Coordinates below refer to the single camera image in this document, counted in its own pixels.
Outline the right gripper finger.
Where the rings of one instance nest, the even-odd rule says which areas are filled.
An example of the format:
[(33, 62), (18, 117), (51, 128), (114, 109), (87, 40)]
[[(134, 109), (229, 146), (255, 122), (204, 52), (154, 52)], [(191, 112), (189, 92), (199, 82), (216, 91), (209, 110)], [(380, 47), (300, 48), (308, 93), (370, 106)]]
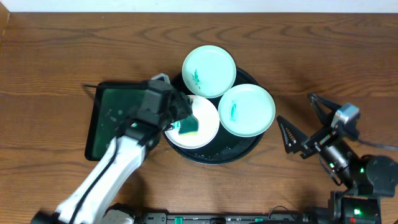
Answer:
[(321, 124), (331, 124), (335, 113), (341, 105), (322, 98), (315, 93), (309, 93), (308, 99)]
[(282, 134), (286, 153), (304, 151), (305, 143), (309, 140), (309, 137), (284, 117), (278, 116), (276, 119)]

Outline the green scrubbing sponge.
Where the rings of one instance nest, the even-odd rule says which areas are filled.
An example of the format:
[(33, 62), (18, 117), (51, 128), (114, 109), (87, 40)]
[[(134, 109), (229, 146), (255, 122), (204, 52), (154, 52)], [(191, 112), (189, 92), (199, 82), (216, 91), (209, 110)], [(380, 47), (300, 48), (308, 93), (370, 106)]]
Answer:
[(185, 119), (180, 120), (179, 122), (179, 135), (189, 135), (189, 134), (197, 134), (198, 132), (198, 120), (194, 115), (190, 115)]

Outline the white plate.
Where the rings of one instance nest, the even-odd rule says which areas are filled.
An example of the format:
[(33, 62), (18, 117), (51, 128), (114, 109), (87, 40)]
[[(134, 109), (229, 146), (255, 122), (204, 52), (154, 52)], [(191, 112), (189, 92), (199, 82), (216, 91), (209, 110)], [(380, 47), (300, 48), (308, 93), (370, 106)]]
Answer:
[(194, 117), (198, 120), (197, 134), (179, 135), (178, 121), (173, 123), (173, 128), (166, 131), (166, 138), (178, 147), (185, 149), (198, 149), (207, 145), (216, 136), (220, 119), (215, 105), (202, 96), (189, 95), (192, 101), (192, 111)]

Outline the mint green plate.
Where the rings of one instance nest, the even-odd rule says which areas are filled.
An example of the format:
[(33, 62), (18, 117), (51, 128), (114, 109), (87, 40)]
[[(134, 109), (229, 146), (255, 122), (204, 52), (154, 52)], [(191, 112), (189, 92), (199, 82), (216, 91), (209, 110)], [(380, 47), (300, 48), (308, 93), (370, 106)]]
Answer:
[(236, 64), (221, 47), (204, 45), (192, 50), (182, 65), (185, 86), (195, 95), (217, 98), (227, 92), (236, 79)]
[(273, 97), (263, 87), (240, 84), (221, 97), (218, 114), (228, 132), (248, 138), (262, 134), (271, 126), (276, 108)]

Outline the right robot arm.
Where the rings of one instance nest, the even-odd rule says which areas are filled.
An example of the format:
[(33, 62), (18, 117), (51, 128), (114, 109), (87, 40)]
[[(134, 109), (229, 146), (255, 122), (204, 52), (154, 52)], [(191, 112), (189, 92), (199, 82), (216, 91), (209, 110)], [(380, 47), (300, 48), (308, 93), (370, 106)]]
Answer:
[(311, 208), (294, 216), (292, 223), (381, 223), (380, 199), (394, 197), (397, 162), (387, 156), (359, 157), (346, 143), (358, 141), (361, 116), (351, 103), (339, 105), (314, 93), (308, 95), (322, 128), (308, 137), (291, 122), (277, 117), (286, 153), (302, 159), (318, 156), (323, 169), (343, 192), (332, 191), (327, 208)]

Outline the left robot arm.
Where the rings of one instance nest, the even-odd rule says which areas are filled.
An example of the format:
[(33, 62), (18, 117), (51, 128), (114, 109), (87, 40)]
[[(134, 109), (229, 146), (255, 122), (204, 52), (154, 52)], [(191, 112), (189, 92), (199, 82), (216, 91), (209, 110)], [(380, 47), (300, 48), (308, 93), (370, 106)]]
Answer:
[(191, 99), (164, 73), (136, 87), (144, 90), (143, 100), (116, 128), (96, 167), (54, 213), (39, 211), (32, 223), (100, 223), (127, 178), (158, 145), (162, 132), (192, 114)]

